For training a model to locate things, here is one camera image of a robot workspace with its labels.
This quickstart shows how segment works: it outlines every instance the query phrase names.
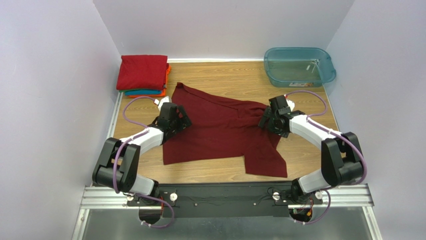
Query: folded red shirt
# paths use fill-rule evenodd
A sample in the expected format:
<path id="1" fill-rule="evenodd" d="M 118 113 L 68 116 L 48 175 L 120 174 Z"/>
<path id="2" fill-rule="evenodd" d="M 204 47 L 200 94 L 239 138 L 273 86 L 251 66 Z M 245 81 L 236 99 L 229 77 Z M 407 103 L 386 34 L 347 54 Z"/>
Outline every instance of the folded red shirt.
<path id="1" fill-rule="evenodd" d="M 183 105 L 192 126 L 163 146 L 165 165 L 244 156 L 245 172 L 287 177 L 276 148 L 280 136 L 258 127 L 266 105 L 214 96 L 178 83 L 172 102 Z"/>
<path id="2" fill-rule="evenodd" d="M 118 73 L 117 90 L 163 90 L 166 84 L 167 56 L 124 55 Z"/>

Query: wood grain tabletop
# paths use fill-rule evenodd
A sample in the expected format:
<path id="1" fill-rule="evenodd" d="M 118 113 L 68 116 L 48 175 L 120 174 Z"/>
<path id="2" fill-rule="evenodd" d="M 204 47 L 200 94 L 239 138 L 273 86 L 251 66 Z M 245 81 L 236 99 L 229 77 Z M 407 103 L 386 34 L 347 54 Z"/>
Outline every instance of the wood grain tabletop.
<path id="1" fill-rule="evenodd" d="M 237 100 L 249 100 L 268 104 L 268 99 L 295 90 L 310 90 L 328 99 L 323 87 L 278 88 L 271 85 L 266 76 L 263 62 L 197 62 L 171 63 L 167 84 L 167 95 L 172 96 L 176 83 L 206 93 Z M 307 93 L 289 96 L 295 102 L 295 110 L 306 114 L 320 113 L 324 106 L 319 99 Z M 143 127 L 124 120 L 122 111 L 132 98 L 123 96 L 117 118 L 114 137 L 124 138 L 143 130 Z M 139 99 L 126 111 L 126 116 L 134 121 L 150 124 L 159 111 L 152 101 Z M 329 108 L 323 116 L 313 119 L 326 127 L 337 129 L 333 113 Z M 302 137 L 290 134 L 281 138 L 278 152 L 287 163 L 288 178 L 246 174 L 244 157 L 206 159 L 191 162 L 163 165 L 162 146 L 155 147 L 139 159 L 138 173 L 163 184 L 171 183 L 224 183 L 293 180 L 309 174 L 321 166 L 320 150 Z"/>

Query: folded teal cloth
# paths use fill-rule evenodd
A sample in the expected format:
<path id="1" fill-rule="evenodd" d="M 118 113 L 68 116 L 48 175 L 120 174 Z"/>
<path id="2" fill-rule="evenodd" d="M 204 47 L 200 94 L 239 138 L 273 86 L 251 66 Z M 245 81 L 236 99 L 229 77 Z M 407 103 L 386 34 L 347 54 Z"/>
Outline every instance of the folded teal cloth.
<path id="1" fill-rule="evenodd" d="M 131 96 L 131 95 L 158 95 L 158 94 L 161 94 L 161 92 L 162 91 L 160 91 L 160 90 L 138 89 L 138 90 L 126 91 L 126 92 L 124 92 L 124 94 L 126 96 Z"/>

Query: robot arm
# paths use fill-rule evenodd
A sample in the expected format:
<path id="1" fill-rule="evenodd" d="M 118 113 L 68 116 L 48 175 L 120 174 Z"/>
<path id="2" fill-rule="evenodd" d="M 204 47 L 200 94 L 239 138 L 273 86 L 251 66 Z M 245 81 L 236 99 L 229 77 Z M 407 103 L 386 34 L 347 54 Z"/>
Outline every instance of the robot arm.
<path id="1" fill-rule="evenodd" d="M 157 102 L 160 114 L 148 128 L 129 137 L 121 139 L 110 137 L 105 141 L 93 170 L 94 183 L 114 188 L 112 160 L 119 161 L 115 159 L 116 154 L 120 146 L 127 142 L 119 154 L 122 161 L 116 171 L 118 190 L 123 193 L 157 197 L 159 183 L 138 174 L 139 157 L 192 125 L 184 107 L 169 101 L 169 97 L 165 97 Z"/>
<path id="2" fill-rule="evenodd" d="M 269 119 L 267 129 L 286 138 L 289 133 L 297 134 L 308 140 L 321 150 L 321 169 L 292 181 L 291 196 L 297 200 L 312 192 L 328 187 L 354 182 L 363 173 L 363 165 L 359 156 L 345 142 L 323 129 L 327 127 L 309 120 L 301 111 L 293 111 L 294 103 L 285 96 L 278 96 L 269 100 L 259 127 L 264 127 Z M 332 131 L 348 140 L 361 151 L 358 138 L 355 134 Z"/>

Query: blue plastic bin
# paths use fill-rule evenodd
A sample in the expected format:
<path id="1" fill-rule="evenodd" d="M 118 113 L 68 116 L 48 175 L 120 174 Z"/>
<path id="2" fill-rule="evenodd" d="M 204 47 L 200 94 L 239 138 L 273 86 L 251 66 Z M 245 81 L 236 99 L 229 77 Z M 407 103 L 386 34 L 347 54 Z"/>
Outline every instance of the blue plastic bin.
<path id="1" fill-rule="evenodd" d="M 320 87 L 336 77 L 332 58 L 316 47 L 271 48 L 263 63 L 270 83 L 279 88 Z"/>

